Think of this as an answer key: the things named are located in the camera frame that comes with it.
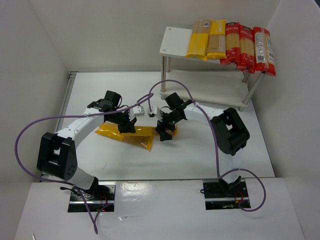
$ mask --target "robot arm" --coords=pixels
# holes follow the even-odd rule
[[[176,93],[173,93],[165,101],[172,111],[170,113],[157,111],[156,131],[160,135],[160,141],[171,140],[172,136],[166,132],[166,129],[174,131],[175,124],[181,120],[193,120],[205,125],[209,124],[203,112],[191,100],[184,102]],[[197,105],[211,119],[218,147],[223,153],[234,156],[236,152],[247,145],[250,134],[234,108],[220,110],[198,103]]]
[[[103,193],[98,179],[78,167],[76,149],[79,144],[98,126],[105,121],[118,125],[121,133],[135,133],[136,117],[144,116],[142,106],[136,106],[129,111],[109,115],[88,116],[90,114],[116,111],[121,96],[107,91],[105,97],[90,103],[82,117],[56,133],[45,133],[41,138],[37,169],[49,175],[63,179],[85,193],[95,196]]]
[[[83,113],[86,117],[78,118],[54,134],[45,133],[40,143],[37,169],[63,179],[93,197],[108,191],[108,189],[104,189],[104,186],[99,185],[96,177],[78,167],[76,149],[96,127],[105,121],[117,124],[120,133],[136,132],[136,117],[144,116],[145,113],[142,106],[114,114],[88,116],[116,111],[119,108],[121,98],[119,94],[107,91],[103,99],[94,101],[87,106]],[[166,129],[174,131],[175,124],[183,119],[208,124],[202,111],[191,100],[184,102],[176,93],[173,93],[165,101],[171,112],[165,113],[159,108],[157,110],[158,121],[155,130],[160,135],[160,141],[172,139]],[[201,108],[211,119],[217,145],[222,152],[231,157],[246,146],[250,135],[234,108],[228,108],[225,111],[206,106],[201,106]]]

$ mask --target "white wall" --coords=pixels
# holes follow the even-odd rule
[[[27,0],[0,0],[0,33],[0,238],[11,240],[32,181],[17,164],[15,139],[29,122],[59,113],[69,74]],[[20,157],[34,173],[41,136],[55,124],[21,139]]]
[[[265,79],[254,107],[278,177],[285,177],[307,240],[319,239],[320,8],[281,0],[270,23],[276,78]]]
[[[279,0],[30,0],[68,70],[159,70],[167,26],[201,17],[265,27]],[[174,68],[212,64],[172,61]]]

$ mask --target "white table surface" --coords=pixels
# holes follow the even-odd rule
[[[117,182],[115,210],[99,216],[99,235],[87,212],[67,212],[70,193],[60,184],[33,183],[15,239],[303,240],[284,179],[262,181],[267,198],[256,212],[206,210],[201,180]],[[251,205],[259,205],[260,184],[246,183]]]
[[[68,101],[66,115],[79,115],[87,105],[105,96],[107,90],[122,95],[122,104],[132,105],[147,94],[151,86],[160,80],[159,71],[77,73]],[[156,87],[153,106],[166,102]],[[204,103],[206,106],[227,109],[228,106]],[[148,104],[143,104],[147,111]],[[274,177],[274,171],[261,133],[252,103],[239,112],[250,139],[244,148],[241,167],[259,177]],[[63,127],[73,120],[65,119]],[[156,126],[157,119],[138,118],[137,126]],[[194,121],[177,124],[178,135],[173,140],[160,142],[156,137],[151,152],[123,142],[98,135],[94,131],[77,148],[78,166],[99,180],[180,180],[216,178],[214,140],[208,126]],[[242,177],[251,178],[249,173]]]

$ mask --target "spaghetti package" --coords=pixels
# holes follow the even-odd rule
[[[255,73],[255,45],[253,30],[250,27],[239,25],[240,62],[236,68],[240,71]]]
[[[254,53],[255,53],[255,70],[257,72],[265,72],[268,70],[267,46],[265,38],[265,30],[255,26],[254,33]]]
[[[226,59],[226,20],[213,20],[210,27],[207,59]]]
[[[211,19],[197,20],[193,24],[186,58],[197,58],[207,61],[207,47],[211,27]]]
[[[265,74],[275,77],[276,66],[275,66],[275,59],[274,59],[274,49],[272,47],[270,32],[267,29],[264,30],[264,38],[266,42],[266,55],[267,55],[266,60],[268,63],[268,69],[266,70]]]
[[[228,22],[225,25],[226,59],[220,60],[221,65],[240,62],[239,25],[239,22]]]

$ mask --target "red pasta package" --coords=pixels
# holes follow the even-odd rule
[[[253,30],[250,27],[239,25],[240,62],[236,68],[240,71],[255,73],[255,46]]]
[[[239,25],[239,22],[228,22],[225,25],[226,59],[220,60],[221,65],[238,64],[240,61]]]
[[[254,53],[255,53],[255,71],[265,72],[269,68],[267,61],[267,46],[265,38],[265,30],[261,27],[255,26],[254,33]]]
[[[273,47],[270,40],[270,32],[267,29],[255,26],[254,52],[255,70],[270,76],[276,76]]]

